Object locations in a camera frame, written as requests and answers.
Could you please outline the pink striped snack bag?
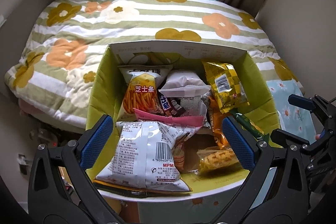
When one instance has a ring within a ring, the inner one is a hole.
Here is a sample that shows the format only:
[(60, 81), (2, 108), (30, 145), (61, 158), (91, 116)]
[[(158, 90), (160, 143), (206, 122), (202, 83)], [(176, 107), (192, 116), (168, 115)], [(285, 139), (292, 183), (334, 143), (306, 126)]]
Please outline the pink striped snack bag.
[(185, 116), (185, 117), (167, 117), (156, 114), (147, 113), (142, 110), (134, 109), (135, 116), (138, 121), (153, 121), (168, 124), (169, 126), (186, 126), (194, 127), (196, 131), (203, 127), (202, 116)]

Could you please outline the beige and orange snack bag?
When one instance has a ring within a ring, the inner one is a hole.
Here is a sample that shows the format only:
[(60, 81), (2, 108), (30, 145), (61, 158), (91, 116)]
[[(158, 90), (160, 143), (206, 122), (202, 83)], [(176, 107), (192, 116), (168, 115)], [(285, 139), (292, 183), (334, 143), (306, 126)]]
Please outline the beige and orange snack bag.
[(210, 104), (208, 107), (208, 114), (210, 118), (210, 125), (211, 129), (213, 131), (215, 142), (217, 143), (218, 147), (220, 149), (223, 149), (224, 147), (228, 147), (228, 141), (223, 133), (223, 120), (224, 118), (229, 117), (230, 113), (222, 113), (219, 110), (219, 106), (213, 96), (209, 97)]

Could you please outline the clear waffle cookie bag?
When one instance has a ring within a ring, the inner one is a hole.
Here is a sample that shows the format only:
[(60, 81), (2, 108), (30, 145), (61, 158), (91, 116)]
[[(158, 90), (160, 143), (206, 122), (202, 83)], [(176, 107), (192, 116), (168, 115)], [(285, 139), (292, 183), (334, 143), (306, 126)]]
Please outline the clear waffle cookie bag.
[(223, 149), (200, 149), (197, 151), (199, 157), (197, 174), (205, 176), (241, 170), (242, 166), (231, 147)]

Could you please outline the yellow-green cardboard box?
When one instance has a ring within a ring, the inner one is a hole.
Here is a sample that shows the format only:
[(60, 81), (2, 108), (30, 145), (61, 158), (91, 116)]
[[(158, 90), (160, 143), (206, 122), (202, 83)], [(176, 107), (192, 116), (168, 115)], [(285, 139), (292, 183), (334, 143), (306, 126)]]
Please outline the yellow-green cardboard box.
[(113, 122), (84, 168), (99, 188), (129, 200), (184, 200), (244, 180), (222, 120), (237, 109), (264, 135), (280, 127), (273, 97), (245, 50), (148, 40), (108, 46), (98, 67), (87, 128)]

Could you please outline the white sealed snack pouch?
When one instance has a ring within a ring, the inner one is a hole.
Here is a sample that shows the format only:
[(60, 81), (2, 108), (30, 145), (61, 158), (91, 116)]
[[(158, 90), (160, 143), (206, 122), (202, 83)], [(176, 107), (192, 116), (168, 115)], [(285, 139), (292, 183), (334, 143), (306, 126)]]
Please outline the white sealed snack pouch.
[(202, 96), (210, 91), (195, 71), (173, 70), (166, 78), (166, 82), (159, 92), (167, 98)]

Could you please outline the grey bed headboard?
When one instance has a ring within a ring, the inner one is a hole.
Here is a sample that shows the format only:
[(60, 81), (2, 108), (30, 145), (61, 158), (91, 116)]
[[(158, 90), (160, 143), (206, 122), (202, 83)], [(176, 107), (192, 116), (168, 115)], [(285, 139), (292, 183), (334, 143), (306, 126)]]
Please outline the grey bed headboard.
[(13, 102), (17, 98), (4, 82), (5, 73), (18, 63), (35, 21), (53, 1), (23, 0), (1, 26), (1, 94)]

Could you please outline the purple chocolate snack packet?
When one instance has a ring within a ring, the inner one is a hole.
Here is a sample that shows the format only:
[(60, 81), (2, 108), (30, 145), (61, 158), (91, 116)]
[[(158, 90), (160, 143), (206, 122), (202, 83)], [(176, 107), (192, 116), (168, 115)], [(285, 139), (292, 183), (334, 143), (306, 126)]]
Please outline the purple chocolate snack packet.
[(186, 109), (183, 108), (174, 98), (167, 98), (162, 93), (158, 93), (158, 98), (165, 116), (181, 117), (185, 114)]

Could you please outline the silver Oishi snack bag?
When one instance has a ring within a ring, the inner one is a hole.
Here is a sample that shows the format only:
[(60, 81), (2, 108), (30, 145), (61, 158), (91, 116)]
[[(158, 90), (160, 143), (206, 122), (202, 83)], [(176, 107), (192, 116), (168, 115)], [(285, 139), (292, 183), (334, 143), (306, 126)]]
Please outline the silver Oishi snack bag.
[(159, 192), (190, 192), (175, 167), (172, 150), (189, 127), (157, 121), (117, 122), (120, 139), (112, 160), (96, 180)]

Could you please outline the floral striped duvet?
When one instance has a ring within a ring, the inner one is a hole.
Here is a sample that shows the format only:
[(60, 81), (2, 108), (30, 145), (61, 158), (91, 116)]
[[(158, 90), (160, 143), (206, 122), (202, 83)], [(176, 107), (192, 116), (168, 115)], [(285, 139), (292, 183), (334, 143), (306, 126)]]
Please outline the floral striped duvet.
[(46, 123), (85, 128), (111, 43), (174, 39), (246, 50), (265, 80), (295, 78), (250, 14), (212, 0), (56, 0), (37, 17), (4, 82)]

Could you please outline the green snack packet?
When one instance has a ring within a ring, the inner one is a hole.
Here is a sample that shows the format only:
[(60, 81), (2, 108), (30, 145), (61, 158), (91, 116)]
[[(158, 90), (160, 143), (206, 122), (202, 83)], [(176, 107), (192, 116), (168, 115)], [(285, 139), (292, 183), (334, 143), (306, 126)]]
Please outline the green snack packet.
[(265, 134), (260, 127), (255, 125), (244, 114), (238, 112), (237, 109), (232, 109), (230, 113), (242, 128), (250, 132), (257, 141), (265, 141), (267, 144), (269, 143), (269, 134)]

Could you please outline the gold foil snack bag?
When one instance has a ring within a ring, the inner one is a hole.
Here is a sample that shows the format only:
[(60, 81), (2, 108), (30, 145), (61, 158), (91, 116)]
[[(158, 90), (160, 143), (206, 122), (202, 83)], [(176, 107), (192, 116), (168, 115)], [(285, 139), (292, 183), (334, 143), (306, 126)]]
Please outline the gold foil snack bag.
[(243, 85), (234, 66), (228, 63), (202, 61), (207, 83), (221, 113), (232, 109), (249, 106)]

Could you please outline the cheese stick snack bag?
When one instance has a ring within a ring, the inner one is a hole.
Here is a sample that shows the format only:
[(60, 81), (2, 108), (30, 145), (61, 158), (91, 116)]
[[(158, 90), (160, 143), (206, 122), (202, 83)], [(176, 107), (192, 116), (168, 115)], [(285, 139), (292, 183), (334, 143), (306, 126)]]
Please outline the cheese stick snack bag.
[(172, 65), (123, 65), (118, 67), (127, 84), (118, 121), (135, 121), (135, 110), (163, 114), (157, 89), (165, 80)]

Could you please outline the grey newspaper-print snack bag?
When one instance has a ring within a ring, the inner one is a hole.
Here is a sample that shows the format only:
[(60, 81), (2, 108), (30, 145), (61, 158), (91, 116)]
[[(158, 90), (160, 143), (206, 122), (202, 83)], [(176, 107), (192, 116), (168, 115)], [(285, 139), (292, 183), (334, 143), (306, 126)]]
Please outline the grey newspaper-print snack bag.
[(176, 102), (184, 108), (186, 111), (183, 116), (202, 116), (203, 123), (207, 123), (207, 111), (210, 105), (210, 91), (206, 92), (202, 96), (195, 97), (177, 97), (174, 98)]

